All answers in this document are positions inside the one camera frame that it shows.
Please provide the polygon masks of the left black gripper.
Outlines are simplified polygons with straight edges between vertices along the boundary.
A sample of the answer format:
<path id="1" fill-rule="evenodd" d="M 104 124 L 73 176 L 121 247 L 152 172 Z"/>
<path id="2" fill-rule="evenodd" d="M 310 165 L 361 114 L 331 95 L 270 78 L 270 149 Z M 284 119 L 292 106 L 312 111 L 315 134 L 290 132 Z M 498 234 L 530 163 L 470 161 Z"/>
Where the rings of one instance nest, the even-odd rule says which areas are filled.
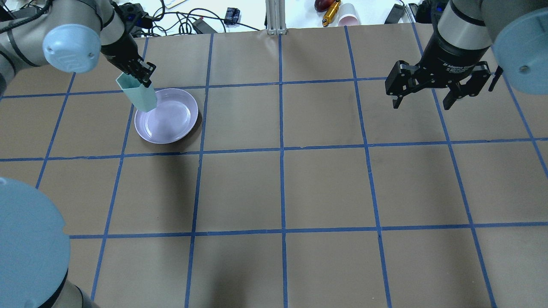
<path id="1" fill-rule="evenodd" d="M 151 76 L 157 66 L 143 61 L 138 46 L 130 34 L 124 33 L 116 42 L 103 45 L 101 53 L 110 64 L 121 72 L 131 75 L 145 88 L 151 86 Z"/>

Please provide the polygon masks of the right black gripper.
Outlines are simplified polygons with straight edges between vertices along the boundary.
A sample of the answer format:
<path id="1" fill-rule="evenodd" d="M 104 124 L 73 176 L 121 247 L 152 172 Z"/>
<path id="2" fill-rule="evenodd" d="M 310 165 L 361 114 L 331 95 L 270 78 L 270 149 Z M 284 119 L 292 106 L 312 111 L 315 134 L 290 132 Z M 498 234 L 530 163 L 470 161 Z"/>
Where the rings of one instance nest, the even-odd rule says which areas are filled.
<path id="1" fill-rule="evenodd" d="M 410 93 L 408 88 L 448 87 L 443 100 L 444 110 L 465 96 L 477 96 L 491 76 L 487 61 L 481 58 L 488 47 L 477 50 L 462 49 L 446 41 L 440 33 L 433 33 L 417 66 L 398 60 L 385 80 L 385 93 L 392 97 L 392 106 L 397 109 L 403 98 Z M 470 76 L 468 81 L 460 81 Z"/>

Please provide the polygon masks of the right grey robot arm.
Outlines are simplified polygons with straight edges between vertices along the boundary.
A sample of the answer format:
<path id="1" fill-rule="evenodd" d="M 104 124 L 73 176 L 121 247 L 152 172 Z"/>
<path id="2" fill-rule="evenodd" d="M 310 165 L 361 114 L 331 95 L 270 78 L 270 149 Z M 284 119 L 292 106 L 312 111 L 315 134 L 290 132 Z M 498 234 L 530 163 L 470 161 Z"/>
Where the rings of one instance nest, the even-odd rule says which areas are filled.
<path id="1" fill-rule="evenodd" d="M 491 70 L 482 57 L 492 49 L 497 70 L 489 91 L 505 74 L 518 91 L 546 95 L 547 21 L 545 0 L 450 0 L 419 62 L 397 61 L 385 80 L 385 92 L 397 109 L 411 93 L 448 88 L 448 110 L 486 85 Z"/>

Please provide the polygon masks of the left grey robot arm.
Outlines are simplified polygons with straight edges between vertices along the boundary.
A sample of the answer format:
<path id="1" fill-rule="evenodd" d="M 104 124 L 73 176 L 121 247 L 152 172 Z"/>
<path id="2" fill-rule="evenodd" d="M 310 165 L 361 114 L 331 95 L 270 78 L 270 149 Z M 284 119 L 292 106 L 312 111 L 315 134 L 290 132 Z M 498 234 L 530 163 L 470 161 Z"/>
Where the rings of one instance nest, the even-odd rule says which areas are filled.
<path id="1" fill-rule="evenodd" d="M 149 88 L 156 66 L 145 62 L 121 13 L 109 0 L 47 0 L 32 16 L 1 23 L 1 94 L 19 72 L 51 65 L 84 74 L 100 55 Z"/>

